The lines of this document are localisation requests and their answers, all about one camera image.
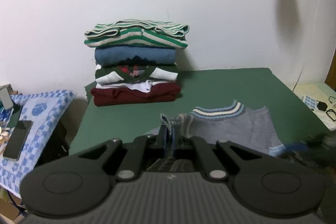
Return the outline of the blue folded sweater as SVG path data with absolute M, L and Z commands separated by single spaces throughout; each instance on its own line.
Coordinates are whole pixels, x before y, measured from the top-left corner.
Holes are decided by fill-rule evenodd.
M 174 48 L 108 46 L 96 48 L 96 63 L 101 66 L 117 64 L 164 64 L 171 65 L 176 61 Z

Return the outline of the black smartphone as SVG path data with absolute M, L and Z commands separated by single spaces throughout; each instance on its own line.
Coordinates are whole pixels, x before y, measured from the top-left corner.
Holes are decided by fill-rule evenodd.
M 15 161 L 19 159 L 32 125 L 32 121 L 19 121 L 17 123 L 3 151 L 3 157 L 5 159 Z

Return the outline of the blue white checkered cushion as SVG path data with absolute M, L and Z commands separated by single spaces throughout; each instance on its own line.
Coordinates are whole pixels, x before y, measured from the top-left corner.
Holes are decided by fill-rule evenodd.
M 19 119 L 33 124 L 17 160 L 5 158 L 1 153 L 1 187 L 18 198 L 24 176 L 37 164 L 60 118 L 76 97 L 71 90 L 13 95 L 12 100 L 22 107 Z

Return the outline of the green table mat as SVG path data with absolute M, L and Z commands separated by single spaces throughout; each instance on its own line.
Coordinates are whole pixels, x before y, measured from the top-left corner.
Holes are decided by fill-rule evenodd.
M 181 97 L 174 102 L 97 107 L 90 102 L 70 145 L 75 154 L 112 138 L 132 142 L 160 125 L 159 116 L 174 117 L 199 106 L 222 108 L 237 100 L 251 109 L 266 106 L 280 141 L 290 144 L 327 134 L 322 121 L 268 68 L 182 72 Z

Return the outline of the grey knit sweater striped collar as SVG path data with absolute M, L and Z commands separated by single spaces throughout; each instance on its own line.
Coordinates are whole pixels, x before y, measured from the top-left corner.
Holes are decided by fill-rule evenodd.
M 169 137 L 201 137 L 209 144 L 221 139 L 270 155 L 282 145 L 267 107 L 257 110 L 234 100 L 216 109 L 195 107 L 191 112 L 169 117 L 160 115 Z

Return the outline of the dark red folded sweater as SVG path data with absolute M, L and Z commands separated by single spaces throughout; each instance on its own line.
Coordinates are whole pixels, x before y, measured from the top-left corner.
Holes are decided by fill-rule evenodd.
M 98 89 L 92 88 L 91 95 L 96 106 L 111 106 L 134 103 L 156 103 L 175 101 L 181 88 L 175 83 L 158 84 L 149 93 L 129 88 Z

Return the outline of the white side table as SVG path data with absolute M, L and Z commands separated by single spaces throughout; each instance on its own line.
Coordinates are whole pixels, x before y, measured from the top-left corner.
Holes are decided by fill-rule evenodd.
M 294 93 L 301 100 L 304 95 L 318 101 L 318 105 L 312 111 L 323 124 L 330 130 L 335 131 L 335 91 L 325 83 L 297 85 Z

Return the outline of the green white striped sweater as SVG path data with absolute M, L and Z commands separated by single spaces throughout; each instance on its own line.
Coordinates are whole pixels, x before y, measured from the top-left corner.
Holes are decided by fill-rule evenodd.
M 136 46 L 185 49 L 189 30 L 187 24 L 124 19 L 116 23 L 97 24 L 85 32 L 84 44 L 90 48 Z

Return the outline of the green white collared garment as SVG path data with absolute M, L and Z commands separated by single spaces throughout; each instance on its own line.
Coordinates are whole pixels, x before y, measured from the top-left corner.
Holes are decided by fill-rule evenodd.
M 95 79 L 100 85 L 116 83 L 142 83 L 151 81 L 176 81 L 179 70 L 176 65 L 147 65 L 147 66 L 101 66 L 96 65 Z

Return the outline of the white folded shirt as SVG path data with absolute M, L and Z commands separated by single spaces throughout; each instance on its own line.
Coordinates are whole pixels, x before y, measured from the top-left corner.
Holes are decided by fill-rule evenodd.
M 152 87 L 158 84 L 163 84 L 163 82 L 147 80 L 145 82 L 135 83 L 135 84 L 130 84 L 130 83 L 119 83 L 119 84 L 109 84 L 109 85 L 96 84 L 96 88 L 97 89 L 128 88 L 130 90 L 136 90 L 136 91 L 143 92 L 143 93 L 149 93 Z

